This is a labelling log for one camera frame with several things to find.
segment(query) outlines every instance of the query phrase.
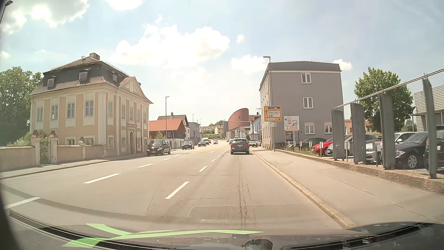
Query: road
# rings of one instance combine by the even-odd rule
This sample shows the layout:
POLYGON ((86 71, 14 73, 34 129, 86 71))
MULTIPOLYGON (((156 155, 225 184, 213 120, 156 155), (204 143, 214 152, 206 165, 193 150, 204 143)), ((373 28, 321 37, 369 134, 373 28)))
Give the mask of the road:
POLYGON ((255 155, 219 145, 1 181, 8 209, 55 225, 144 230, 341 228, 255 155))

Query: road sign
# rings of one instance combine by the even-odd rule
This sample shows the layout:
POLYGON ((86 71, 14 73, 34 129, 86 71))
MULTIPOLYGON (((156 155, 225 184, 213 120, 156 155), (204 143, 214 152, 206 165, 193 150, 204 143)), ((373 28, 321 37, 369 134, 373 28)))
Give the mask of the road sign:
POLYGON ((282 121, 282 107, 265 106, 264 115, 265 121, 282 121))

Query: billboard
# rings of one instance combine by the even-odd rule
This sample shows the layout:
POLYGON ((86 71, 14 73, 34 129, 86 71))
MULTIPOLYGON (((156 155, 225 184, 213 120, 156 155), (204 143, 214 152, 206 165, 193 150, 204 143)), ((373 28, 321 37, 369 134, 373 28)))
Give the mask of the billboard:
POLYGON ((299 131, 299 116, 284 116, 285 131, 299 131))

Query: sidewalk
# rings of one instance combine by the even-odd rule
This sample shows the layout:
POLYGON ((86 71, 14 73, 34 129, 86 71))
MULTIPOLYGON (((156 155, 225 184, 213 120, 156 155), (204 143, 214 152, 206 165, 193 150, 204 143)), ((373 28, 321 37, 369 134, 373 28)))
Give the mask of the sidewalk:
POLYGON ((263 148, 254 154, 317 195, 356 225, 444 223, 444 196, 263 148))

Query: red tile roof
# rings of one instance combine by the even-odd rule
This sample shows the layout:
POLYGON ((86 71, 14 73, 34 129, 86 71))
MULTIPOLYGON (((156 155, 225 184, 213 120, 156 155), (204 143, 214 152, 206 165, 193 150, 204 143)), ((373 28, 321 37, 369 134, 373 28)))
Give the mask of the red tile roof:
MULTIPOLYGON (((178 130, 182 119, 167 120, 167 130, 178 130)), ((150 121, 150 131, 165 131, 165 120, 150 121)))

